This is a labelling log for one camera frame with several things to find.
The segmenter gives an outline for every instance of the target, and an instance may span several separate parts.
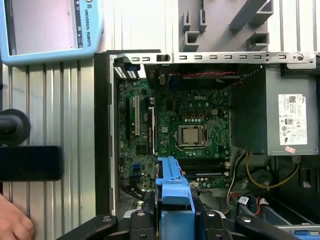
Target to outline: dell logo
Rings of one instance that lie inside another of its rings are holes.
[[[206,96],[194,96],[194,100],[207,100]]]

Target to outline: blue device housing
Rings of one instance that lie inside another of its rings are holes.
[[[103,6],[102,0],[78,0],[80,7],[81,31],[83,36],[83,47],[51,51],[37,52],[30,54],[10,55],[9,36],[6,19],[5,0],[0,0],[0,52],[1,61],[8,66],[19,66],[38,64],[46,62],[67,61],[74,59],[89,58],[98,51],[102,31],[103,31]],[[86,25],[86,12],[90,16],[89,29]]]
[[[155,183],[162,188],[162,205],[185,205],[191,210],[161,212],[162,240],[195,239],[195,206],[192,200],[190,185],[181,174],[178,161],[173,157],[158,157],[162,163],[163,178]]]

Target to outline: sticker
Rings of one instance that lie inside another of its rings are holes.
[[[247,205],[248,201],[249,201],[249,198],[248,198],[248,197],[242,196],[242,197],[240,197],[240,199],[238,200],[238,203]]]
[[[296,152],[296,149],[294,149],[293,147],[289,147],[289,146],[285,146],[284,148],[285,151],[294,154]]]
[[[265,198],[261,198],[259,201],[259,205],[264,204],[264,205],[269,205],[269,203],[267,202],[267,200]]]
[[[308,144],[306,97],[279,94],[278,104],[280,145]]]

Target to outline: power supply label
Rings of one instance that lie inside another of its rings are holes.
[[[307,106],[302,94],[279,94],[280,145],[306,145]]]

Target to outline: hand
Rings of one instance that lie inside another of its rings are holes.
[[[0,194],[0,240],[33,240],[34,225]]]

